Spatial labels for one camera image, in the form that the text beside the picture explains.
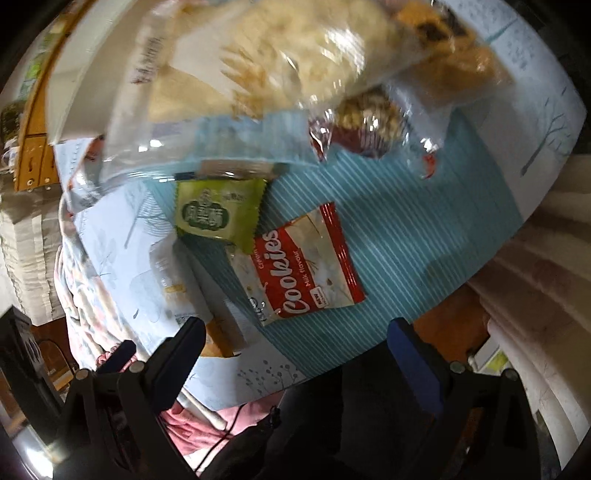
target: clear plastic bag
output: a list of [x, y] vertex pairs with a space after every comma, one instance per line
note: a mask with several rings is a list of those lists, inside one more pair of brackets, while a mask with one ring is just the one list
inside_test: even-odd
[[209, 310], [197, 279], [187, 266], [188, 252], [183, 250], [182, 244], [173, 248], [176, 243], [177, 234], [172, 231], [150, 248], [150, 266], [161, 287], [167, 316], [178, 325], [191, 316], [202, 319], [207, 336], [201, 356], [234, 356], [229, 339]]
[[397, 76], [397, 85], [428, 110], [464, 105], [512, 83], [493, 50], [441, 2], [394, 0], [393, 18], [412, 28], [428, 58]]
[[90, 208], [104, 197], [105, 192], [100, 184], [104, 146], [103, 135], [94, 138], [68, 179], [64, 196], [70, 213]]
[[389, 83], [312, 118], [310, 137], [320, 161], [327, 160], [333, 144], [366, 158], [399, 151], [415, 159], [443, 146], [449, 114], [449, 109], [427, 112], [409, 92]]
[[267, 179], [276, 164], [315, 165], [310, 110], [423, 58], [416, 35], [375, 0], [167, 0], [139, 32], [101, 179], [166, 178], [204, 159], [267, 162]]

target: plastic bag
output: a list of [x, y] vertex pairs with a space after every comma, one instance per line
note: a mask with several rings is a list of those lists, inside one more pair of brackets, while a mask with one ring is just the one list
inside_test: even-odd
[[435, 172], [434, 154], [445, 140], [449, 113], [448, 109], [427, 112], [408, 92], [390, 83], [313, 118], [310, 136], [321, 161], [327, 160], [332, 144], [371, 159], [395, 151], [418, 176], [429, 178]]
[[331, 144], [363, 157], [381, 158], [406, 136], [406, 115], [382, 87], [345, 99], [310, 121], [312, 145], [321, 161]]
[[307, 110], [423, 57], [374, 0], [169, 0], [138, 35], [101, 177], [164, 178], [205, 158], [315, 165]]
[[251, 253], [266, 186], [264, 179], [180, 181], [175, 224], [185, 232], [226, 240]]
[[462, 105], [512, 83], [511, 75], [490, 47], [440, 2], [394, 2], [398, 22], [414, 29], [428, 58], [397, 76], [427, 110]]
[[334, 203], [255, 240], [252, 255], [228, 257], [263, 326], [365, 299]]
[[100, 183], [104, 146], [103, 135], [94, 138], [66, 182], [64, 195], [70, 213], [90, 208], [104, 197], [105, 191]]
[[179, 324], [191, 316], [203, 320], [207, 336], [201, 356], [232, 357], [232, 346], [209, 311], [197, 280], [174, 255], [176, 241], [177, 235], [172, 231], [150, 248], [150, 266], [162, 289], [167, 314]]

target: tablecloth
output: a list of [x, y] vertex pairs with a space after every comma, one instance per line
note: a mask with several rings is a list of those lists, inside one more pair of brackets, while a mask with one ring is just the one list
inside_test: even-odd
[[[515, 85], [453, 112], [436, 174], [421, 180], [395, 154], [372, 161], [340, 153], [326, 167], [273, 182], [262, 208], [259, 231], [335, 201], [364, 302], [260, 327], [223, 245], [186, 238], [206, 297], [255, 339], [237, 359], [197, 362], [187, 385], [205, 405], [252, 400], [376, 345], [393, 317], [414, 320], [477, 272], [556, 179], [586, 116], [568, 75], [502, 1], [447, 3], [497, 52]], [[83, 148], [76, 145], [56, 148], [62, 179], [76, 164], [68, 149]], [[118, 306], [152, 345], [177, 328], [159, 320], [148, 263], [150, 244], [170, 231], [173, 210], [174, 183], [136, 182], [75, 219]]]

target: wooden shelf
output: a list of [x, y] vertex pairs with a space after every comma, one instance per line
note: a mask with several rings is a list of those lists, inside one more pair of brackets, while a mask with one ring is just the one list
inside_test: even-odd
[[14, 189], [16, 192], [59, 182], [53, 148], [47, 145], [45, 99], [47, 82], [66, 39], [76, 28], [95, 0], [85, 0], [77, 8], [63, 13], [65, 23], [52, 51], [41, 66], [41, 73], [27, 99], [18, 134], [20, 150], [15, 159]]

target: pink blanket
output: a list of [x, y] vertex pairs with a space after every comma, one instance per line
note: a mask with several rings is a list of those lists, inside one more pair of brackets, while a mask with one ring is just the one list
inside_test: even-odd
[[[100, 355], [96, 359], [96, 366], [99, 367], [104, 364], [110, 357], [111, 352]], [[133, 356], [123, 367], [123, 370], [136, 360], [136, 357]], [[266, 417], [271, 407], [276, 406], [282, 396], [283, 392], [277, 392], [260, 400], [247, 403], [240, 411], [234, 428], [220, 444], [219, 449], [223, 448], [232, 436], [255, 425], [259, 420]], [[218, 415], [227, 421], [228, 428], [232, 425], [238, 408], [240, 407], [226, 408], [217, 412]], [[174, 402], [171, 409], [163, 411], [160, 414], [160, 419], [163, 421], [170, 439], [176, 448], [178, 448], [181, 455], [188, 455], [202, 448], [210, 448], [226, 434], [224, 430], [215, 429], [207, 420], [198, 419], [177, 401]]]

